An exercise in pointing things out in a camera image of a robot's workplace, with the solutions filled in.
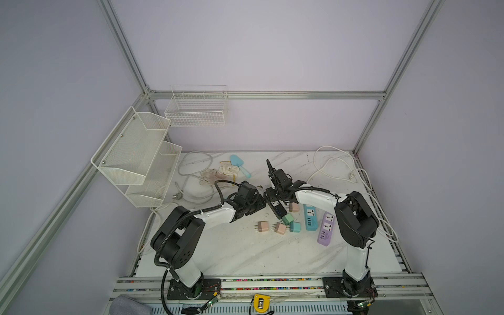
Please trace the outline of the grey cloth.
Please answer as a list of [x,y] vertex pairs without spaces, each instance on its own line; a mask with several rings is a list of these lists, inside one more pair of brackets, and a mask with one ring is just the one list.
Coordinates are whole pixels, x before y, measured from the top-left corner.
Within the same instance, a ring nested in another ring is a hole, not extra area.
[[151,315],[151,313],[149,306],[123,295],[115,298],[109,309],[111,315]]

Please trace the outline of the pink USB charger plug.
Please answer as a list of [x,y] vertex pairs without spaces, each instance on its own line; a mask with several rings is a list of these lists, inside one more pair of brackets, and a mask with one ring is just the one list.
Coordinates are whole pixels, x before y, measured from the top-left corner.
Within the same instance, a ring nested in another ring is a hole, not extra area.
[[287,227],[283,223],[276,223],[274,225],[274,232],[280,235],[284,235],[286,233]]

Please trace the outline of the purple power strip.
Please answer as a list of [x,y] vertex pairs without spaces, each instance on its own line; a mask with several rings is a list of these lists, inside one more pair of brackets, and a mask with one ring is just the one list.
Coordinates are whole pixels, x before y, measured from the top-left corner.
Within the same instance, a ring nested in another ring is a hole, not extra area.
[[317,242],[320,245],[327,247],[330,244],[334,224],[335,224],[335,216],[330,214],[329,212],[325,212],[317,238]]

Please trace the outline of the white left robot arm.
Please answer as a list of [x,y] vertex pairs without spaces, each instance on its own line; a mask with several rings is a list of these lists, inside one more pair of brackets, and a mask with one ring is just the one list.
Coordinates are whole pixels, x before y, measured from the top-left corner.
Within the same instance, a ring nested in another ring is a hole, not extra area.
[[167,314],[167,276],[184,299],[197,299],[205,293],[205,276],[192,259],[205,229],[233,223],[266,207],[266,199],[248,181],[217,180],[219,194],[216,206],[190,211],[178,206],[170,213],[153,236],[150,246],[155,252],[154,264],[165,269],[161,281],[161,303]]

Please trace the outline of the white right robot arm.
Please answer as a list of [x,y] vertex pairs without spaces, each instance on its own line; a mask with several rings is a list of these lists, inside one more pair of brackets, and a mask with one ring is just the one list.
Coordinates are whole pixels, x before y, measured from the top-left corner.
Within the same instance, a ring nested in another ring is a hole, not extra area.
[[333,215],[340,235],[347,243],[346,265],[342,271],[340,292],[347,297],[356,297],[371,287],[371,272],[368,257],[376,236],[379,220],[363,195],[351,192],[342,197],[325,188],[293,181],[283,169],[273,168],[266,162],[272,184],[264,198],[275,215],[287,221],[288,203],[305,204]]

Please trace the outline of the green USB charger plug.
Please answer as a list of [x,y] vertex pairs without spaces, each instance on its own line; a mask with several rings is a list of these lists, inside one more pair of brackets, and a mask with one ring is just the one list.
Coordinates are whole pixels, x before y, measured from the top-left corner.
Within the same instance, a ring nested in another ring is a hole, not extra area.
[[281,221],[283,222],[284,225],[287,226],[290,225],[292,222],[294,222],[295,219],[292,214],[288,213],[281,218]]

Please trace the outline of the beige power strip bundle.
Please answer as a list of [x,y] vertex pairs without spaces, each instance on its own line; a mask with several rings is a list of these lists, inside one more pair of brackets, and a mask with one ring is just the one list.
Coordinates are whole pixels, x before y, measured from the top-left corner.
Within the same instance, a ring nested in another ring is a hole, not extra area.
[[219,169],[206,169],[200,173],[201,185],[213,185],[215,181],[226,180],[235,181],[239,175],[238,166],[232,165],[230,161],[221,161]]

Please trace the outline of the teal power strip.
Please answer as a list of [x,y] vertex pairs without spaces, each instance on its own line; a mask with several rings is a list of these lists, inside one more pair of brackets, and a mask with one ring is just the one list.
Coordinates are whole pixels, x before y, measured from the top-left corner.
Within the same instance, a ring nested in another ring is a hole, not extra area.
[[305,225],[308,231],[318,230],[317,210],[313,206],[303,204]]

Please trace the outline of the black power strip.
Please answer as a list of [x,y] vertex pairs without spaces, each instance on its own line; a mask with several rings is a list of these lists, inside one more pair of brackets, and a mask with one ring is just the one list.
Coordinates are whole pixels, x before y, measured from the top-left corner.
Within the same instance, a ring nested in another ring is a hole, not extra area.
[[284,216],[287,215],[287,211],[285,207],[283,206],[282,202],[279,201],[279,199],[275,195],[270,195],[269,193],[265,192],[265,199],[277,217],[277,219],[282,219]]

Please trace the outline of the white mesh two-tier shelf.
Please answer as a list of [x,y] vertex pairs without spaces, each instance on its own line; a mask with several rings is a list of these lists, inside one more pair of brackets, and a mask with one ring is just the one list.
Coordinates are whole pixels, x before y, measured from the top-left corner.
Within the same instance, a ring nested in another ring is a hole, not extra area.
[[171,121],[130,107],[91,158],[91,164],[136,208],[165,200],[182,147],[167,140]]

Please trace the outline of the aluminium frame corner post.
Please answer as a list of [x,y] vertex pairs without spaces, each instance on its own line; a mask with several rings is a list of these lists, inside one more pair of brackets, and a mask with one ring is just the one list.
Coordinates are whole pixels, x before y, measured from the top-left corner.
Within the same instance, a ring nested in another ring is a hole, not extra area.
[[378,123],[380,116],[382,115],[385,107],[388,105],[391,100],[393,93],[398,87],[400,80],[406,73],[409,65],[411,64],[416,52],[418,51],[419,46],[427,35],[429,28],[433,25],[438,13],[442,9],[444,1],[442,0],[432,0],[429,1],[425,12],[423,13],[418,25],[415,28],[402,56],[398,64],[395,67],[394,72],[390,80],[388,81],[385,90],[384,97],[378,100],[376,107],[371,113],[370,119],[366,123],[365,128],[363,129],[361,135],[358,138],[358,141],[353,149],[353,154],[358,156],[362,151],[367,139],[371,135],[375,125]]

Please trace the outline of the yellow tape measure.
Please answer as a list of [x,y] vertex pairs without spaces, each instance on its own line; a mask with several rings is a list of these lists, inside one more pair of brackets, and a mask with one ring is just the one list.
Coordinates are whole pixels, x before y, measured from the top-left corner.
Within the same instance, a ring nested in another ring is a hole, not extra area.
[[266,314],[270,309],[270,297],[263,294],[255,294],[252,300],[253,310],[258,314]]

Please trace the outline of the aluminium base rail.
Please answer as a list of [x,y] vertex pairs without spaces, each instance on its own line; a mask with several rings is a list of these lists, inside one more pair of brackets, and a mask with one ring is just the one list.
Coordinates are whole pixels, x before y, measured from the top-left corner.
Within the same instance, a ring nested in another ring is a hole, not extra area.
[[346,296],[340,285],[337,277],[224,277],[210,280],[199,297],[189,299],[180,285],[159,277],[121,278],[107,306],[125,296],[147,306],[150,314],[182,314],[206,302],[204,314],[256,314],[253,298],[261,295],[273,314],[442,314],[421,274],[379,274],[357,297]]

